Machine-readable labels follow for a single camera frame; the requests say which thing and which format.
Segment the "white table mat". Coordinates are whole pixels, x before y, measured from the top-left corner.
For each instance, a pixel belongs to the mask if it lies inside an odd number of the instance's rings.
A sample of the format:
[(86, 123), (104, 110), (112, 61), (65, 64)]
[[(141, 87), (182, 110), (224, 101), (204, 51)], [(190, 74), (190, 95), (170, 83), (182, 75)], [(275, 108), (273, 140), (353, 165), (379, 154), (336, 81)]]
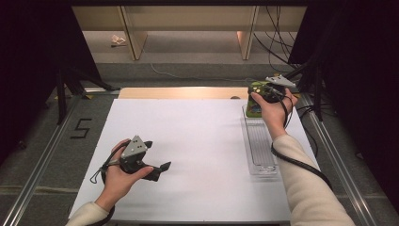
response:
[(117, 99), (94, 151), (91, 177), (121, 140), (152, 141), (145, 163), (170, 162), (157, 182), (140, 180), (113, 219), (132, 223), (285, 223), (290, 210), (280, 174), (248, 170), (244, 100)]

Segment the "light wooden table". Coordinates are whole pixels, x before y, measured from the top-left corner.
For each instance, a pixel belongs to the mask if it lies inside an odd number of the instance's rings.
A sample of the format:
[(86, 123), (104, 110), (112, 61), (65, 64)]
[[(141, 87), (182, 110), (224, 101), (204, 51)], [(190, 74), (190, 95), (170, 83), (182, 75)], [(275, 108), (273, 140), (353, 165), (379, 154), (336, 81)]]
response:
[(178, 87), (178, 88), (124, 88), (120, 99), (230, 99), (248, 97), (246, 88), (235, 87)]

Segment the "clear plastic tray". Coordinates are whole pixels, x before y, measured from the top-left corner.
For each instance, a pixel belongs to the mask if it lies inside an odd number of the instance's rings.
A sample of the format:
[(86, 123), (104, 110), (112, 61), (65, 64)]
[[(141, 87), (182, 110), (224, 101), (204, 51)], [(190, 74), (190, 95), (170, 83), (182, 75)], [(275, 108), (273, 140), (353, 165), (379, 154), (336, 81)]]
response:
[(248, 117), (246, 110), (247, 107), (243, 105), (241, 125), (249, 173), (258, 177), (274, 177), (279, 170), (271, 154), (271, 137), (263, 119)]

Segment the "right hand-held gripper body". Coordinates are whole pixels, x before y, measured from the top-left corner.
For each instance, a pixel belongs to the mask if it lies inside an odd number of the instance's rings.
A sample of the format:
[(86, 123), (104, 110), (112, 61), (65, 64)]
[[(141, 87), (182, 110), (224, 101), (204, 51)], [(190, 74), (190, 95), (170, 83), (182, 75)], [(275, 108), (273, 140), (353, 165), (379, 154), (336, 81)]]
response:
[(267, 82), (270, 87), (270, 96), (267, 102), (270, 104), (277, 103), (283, 99), (287, 88), (295, 88), (295, 83), (291, 82), (282, 75), (266, 77), (263, 82)]

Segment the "metal floor rail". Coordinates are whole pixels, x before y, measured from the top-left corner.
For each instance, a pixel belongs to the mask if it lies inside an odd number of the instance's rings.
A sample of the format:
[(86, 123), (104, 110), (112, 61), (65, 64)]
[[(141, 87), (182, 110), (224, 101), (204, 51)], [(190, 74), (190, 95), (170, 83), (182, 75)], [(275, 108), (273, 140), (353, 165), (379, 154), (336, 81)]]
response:
[(51, 96), (29, 128), (21, 148), (0, 166), (0, 226), (64, 226), (113, 101), (115, 91), (97, 91), (92, 100), (67, 99), (67, 117), (58, 124)]
[(345, 192), (345, 197), (350, 201), (361, 226), (377, 226), (377, 221), (368, 205), (366, 199), (361, 194), (353, 176), (345, 165), (343, 158), (327, 131), (325, 124), (319, 120), (315, 113), (315, 103), (307, 93), (301, 95), (301, 104), (307, 108), (307, 115), (310, 118), (311, 129), (314, 131), (315, 142), (319, 141), (318, 153), (324, 151), (331, 166), (335, 170), (341, 186)]

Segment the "green cartoon phone case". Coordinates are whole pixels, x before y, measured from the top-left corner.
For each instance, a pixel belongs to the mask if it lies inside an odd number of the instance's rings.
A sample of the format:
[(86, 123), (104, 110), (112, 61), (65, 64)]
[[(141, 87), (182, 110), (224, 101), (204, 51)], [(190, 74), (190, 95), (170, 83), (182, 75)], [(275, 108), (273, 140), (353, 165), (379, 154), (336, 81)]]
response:
[[(270, 87), (268, 86), (267, 82), (255, 81), (255, 82), (252, 82), (248, 87), (265, 88), (267, 94), (265, 96), (262, 96), (265, 101), (270, 96)], [(260, 118), (262, 116), (262, 108), (252, 98), (251, 94), (248, 95), (248, 99), (247, 99), (246, 116), (248, 118)]]

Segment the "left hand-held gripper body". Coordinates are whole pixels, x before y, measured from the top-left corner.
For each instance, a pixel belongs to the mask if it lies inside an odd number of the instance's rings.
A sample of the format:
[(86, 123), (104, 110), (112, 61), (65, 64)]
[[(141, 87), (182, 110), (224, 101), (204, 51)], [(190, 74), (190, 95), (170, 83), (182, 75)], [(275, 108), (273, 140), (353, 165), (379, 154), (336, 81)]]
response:
[(147, 164), (143, 162), (143, 158), (148, 150), (144, 142), (140, 136), (134, 136), (128, 142), (119, 160), (120, 168), (124, 172), (133, 174), (147, 167)]

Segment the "black tripod stand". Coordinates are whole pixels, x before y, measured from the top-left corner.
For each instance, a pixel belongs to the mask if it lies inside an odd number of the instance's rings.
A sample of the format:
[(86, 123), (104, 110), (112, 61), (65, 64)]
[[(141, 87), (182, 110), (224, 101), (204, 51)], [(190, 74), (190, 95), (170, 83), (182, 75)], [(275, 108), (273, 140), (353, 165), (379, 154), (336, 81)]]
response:
[(310, 60), (293, 71), (285, 74), (287, 79), (292, 79), (297, 75), (301, 75), (297, 88), (300, 91), (312, 91), (313, 93), (313, 111), (319, 121), (323, 120), (321, 113), (321, 96), (322, 96), (322, 68), (319, 63), (311, 62)]
[(88, 82), (105, 89), (106, 91), (120, 90), (120, 88), (105, 83), (101, 78), (91, 76), (75, 67), (61, 68), (56, 74), (58, 124), (61, 124), (67, 117), (67, 98), (65, 88), (68, 88), (73, 95), (83, 96), (86, 92), (81, 83), (82, 80), (88, 80)]

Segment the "dark curtain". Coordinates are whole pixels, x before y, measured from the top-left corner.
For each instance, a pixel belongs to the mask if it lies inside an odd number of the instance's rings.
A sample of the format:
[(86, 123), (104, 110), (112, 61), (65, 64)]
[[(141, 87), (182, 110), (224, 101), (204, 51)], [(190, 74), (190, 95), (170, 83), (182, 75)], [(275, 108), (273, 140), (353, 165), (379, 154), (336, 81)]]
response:
[(307, 8), (292, 61), (323, 45), (327, 93), (399, 213), (399, 0), (293, 0)]
[(67, 3), (0, 0), (0, 165), (17, 149), (56, 86), (100, 74)]

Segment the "light wooden desk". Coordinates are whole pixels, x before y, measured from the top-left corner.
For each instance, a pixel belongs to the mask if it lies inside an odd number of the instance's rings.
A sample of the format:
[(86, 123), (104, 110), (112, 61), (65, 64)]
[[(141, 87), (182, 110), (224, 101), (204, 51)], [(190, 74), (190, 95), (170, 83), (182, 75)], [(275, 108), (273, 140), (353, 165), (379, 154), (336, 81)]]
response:
[(247, 60), (256, 31), (296, 32), (305, 7), (74, 7), (84, 31), (122, 31), (134, 60), (140, 59), (150, 31), (233, 31)]

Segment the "person's left hand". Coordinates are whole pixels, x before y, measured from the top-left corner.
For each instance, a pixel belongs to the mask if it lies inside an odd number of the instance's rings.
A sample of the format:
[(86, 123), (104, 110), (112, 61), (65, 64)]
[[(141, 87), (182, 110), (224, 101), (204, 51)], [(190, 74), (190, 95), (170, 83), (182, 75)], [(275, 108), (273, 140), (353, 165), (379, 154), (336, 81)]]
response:
[(109, 212), (130, 191), (136, 181), (152, 171), (153, 167), (145, 167), (134, 174), (129, 174), (124, 172), (119, 165), (110, 166), (105, 174), (104, 189), (95, 203), (104, 211)]

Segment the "person's right hand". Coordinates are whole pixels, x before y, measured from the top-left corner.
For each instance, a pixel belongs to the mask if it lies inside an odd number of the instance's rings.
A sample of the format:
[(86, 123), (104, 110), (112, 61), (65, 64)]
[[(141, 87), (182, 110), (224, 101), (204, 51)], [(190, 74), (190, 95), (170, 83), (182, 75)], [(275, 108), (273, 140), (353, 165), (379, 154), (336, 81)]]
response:
[(273, 140), (286, 135), (285, 123), (288, 115), (293, 111), (297, 98), (290, 90), (285, 90), (285, 97), (281, 103), (268, 103), (260, 94), (252, 92), (250, 96), (261, 107), (262, 118), (266, 124), (269, 134)]

